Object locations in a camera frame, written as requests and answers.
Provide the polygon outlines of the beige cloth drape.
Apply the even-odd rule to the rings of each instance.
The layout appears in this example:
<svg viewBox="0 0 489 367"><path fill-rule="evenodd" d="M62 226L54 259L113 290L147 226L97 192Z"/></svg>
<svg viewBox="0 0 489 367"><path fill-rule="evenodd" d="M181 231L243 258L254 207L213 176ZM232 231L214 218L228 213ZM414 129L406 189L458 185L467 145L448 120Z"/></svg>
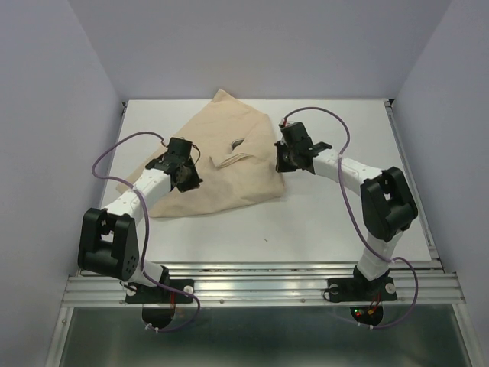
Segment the beige cloth drape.
<svg viewBox="0 0 489 367"><path fill-rule="evenodd" d="M208 215L284 195L270 117L223 89L174 135L199 148L193 156L202 183L185 193L168 193L149 209L151 217ZM232 142L240 138L244 142L233 151Z"/></svg>

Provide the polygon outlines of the stainless steel tray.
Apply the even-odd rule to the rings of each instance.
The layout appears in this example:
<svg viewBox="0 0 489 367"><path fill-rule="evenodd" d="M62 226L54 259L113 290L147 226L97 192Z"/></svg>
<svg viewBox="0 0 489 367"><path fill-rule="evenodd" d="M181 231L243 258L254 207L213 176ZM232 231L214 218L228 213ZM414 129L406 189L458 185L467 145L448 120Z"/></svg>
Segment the stainless steel tray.
<svg viewBox="0 0 489 367"><path fill-rule="evenodd" d="M239 145L241 145L244 142L243 138L236 139L232 142L232 150L234 151Z"/></svg>

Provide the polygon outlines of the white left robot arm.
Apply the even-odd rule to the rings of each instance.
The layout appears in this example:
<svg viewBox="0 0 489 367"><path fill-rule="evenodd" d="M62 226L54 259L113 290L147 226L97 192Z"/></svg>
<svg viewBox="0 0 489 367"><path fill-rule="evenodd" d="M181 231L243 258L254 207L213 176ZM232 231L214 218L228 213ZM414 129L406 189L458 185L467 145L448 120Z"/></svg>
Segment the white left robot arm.
<svg viewBox="0 0 489 367"><path fill-rule="evenodd" d="M134 183L118 177L127 190L101 209L91 208L83 216L78 266L125 283L144 286L154 301L170 292L167 268L145 259L149 243L149 209L168 193L184 193L202 183L191 157L196 146L182 138L171 138L166 151L151 159Z"/></svg>

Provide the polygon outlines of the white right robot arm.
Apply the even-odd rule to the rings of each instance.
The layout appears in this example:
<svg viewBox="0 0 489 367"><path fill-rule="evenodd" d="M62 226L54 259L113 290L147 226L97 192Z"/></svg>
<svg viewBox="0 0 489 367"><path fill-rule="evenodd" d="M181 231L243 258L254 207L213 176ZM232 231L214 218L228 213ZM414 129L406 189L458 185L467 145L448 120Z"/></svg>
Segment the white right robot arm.
<svg viewBox="0 0 489 367"><path fill-rule="evenodd" d="M378 278L387 273L393 251L402 234L418 216L418 209L401 169L381 170L347 158L325 142L313 143L303 123L281 125L276 171L297 170L335 181L343 200L346 191L359 195L363 223L364 253L356 265L360 275L352 278L351 289L360 298L369 298L379 289Z"/></svg>

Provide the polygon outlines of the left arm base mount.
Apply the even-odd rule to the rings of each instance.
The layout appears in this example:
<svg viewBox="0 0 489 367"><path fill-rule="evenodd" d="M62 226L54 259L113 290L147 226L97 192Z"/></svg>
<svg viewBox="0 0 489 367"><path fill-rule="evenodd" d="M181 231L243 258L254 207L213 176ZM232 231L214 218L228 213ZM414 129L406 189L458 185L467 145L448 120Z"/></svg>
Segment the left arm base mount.
<svg viewBox="0 0 489 367"><path fill-rule="evenodd" d="M122 282L125 289L125 303L142 305L141 319L146 330L155 333L172 333L190 326L200 312L200 302L194 296L193 279L172 279L167 268L164 268L159 283L152 287L134 283ZM177 315L177 305L196 303L196 311L186 319Z"/></svg>

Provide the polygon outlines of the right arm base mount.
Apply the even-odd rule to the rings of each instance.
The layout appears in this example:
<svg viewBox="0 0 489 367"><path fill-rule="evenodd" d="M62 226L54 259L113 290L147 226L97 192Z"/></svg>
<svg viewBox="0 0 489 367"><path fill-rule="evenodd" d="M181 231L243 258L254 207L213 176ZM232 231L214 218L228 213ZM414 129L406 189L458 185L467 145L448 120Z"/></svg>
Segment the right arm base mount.
<svg viewBox="0 0 489 367"><path fill-rule="evenodd" d="M349 278L327 279L322 298L336 304L352 302L350 313L354 321L375 328L384 317L381 304L397 300L397 291L389 270L369 281L355 266Z"/></svg>

